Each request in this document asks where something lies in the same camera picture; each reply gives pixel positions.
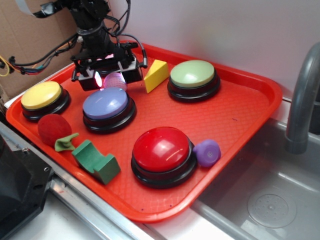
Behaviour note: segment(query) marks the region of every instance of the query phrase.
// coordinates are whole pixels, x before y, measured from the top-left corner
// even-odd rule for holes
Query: fuzzy red ball
[[[70,124],[59,114],[48,114],[40,118],[38,133],[42,142],[55,147],[56,140],[72,134]]]

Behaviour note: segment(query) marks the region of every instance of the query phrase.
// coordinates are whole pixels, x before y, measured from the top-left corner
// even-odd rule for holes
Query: white wall
[[[125,0],[110,1],[120,17]],[[132,0],[126,33],[141,42],[268,77],[291,97],[320,41],[319,0]]]

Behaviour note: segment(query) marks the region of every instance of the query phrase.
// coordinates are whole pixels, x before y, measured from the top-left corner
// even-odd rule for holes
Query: black button base
[[[213,97],[220,89],[221,80],[215,72],[213,78],[199,87],[180,87],[174,84],[169,77],[167,85],[169,96],[179,102],[196,103]]]

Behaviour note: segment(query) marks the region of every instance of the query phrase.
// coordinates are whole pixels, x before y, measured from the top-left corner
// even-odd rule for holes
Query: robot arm
[[[71,80],[79,81],[85,91],[99,88],[92,81],[96,72],[100,75],[121,72],[126,83],[140,81],[143,78],[141,68],[147,68],[148,62],[142,44],[139,41],[121,43],[118,39],[119,36],[126,35],[122,32],[127,25],[131,6],[131,1],[126,1],[128,10],[123,28],[120,28],[119,20],[108,16],[111,10],[105,0],[57,0],[41,5],[41,10],[33,13],[37,18],[46,18],[63,8],[68,8],[77,25],[78,41],[81,42],[80,52],[71,57],[75,64]],[[24,0],[16,2],[21,9]],[[114,21],[118,28],[110,32],[104,19]],[[114,37],[117,42],[112,42],[110,37]],[[132,52],[132,49],[139,45],[143,54],[142,63],[138,62]]]

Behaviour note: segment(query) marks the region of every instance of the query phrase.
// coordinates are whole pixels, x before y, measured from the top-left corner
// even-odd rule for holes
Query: blue button
[[[83,111],[93,120],[103,120],[117,115],[127,104],[126,91],[119,87],[109,87],[88,96],[83,103]]]

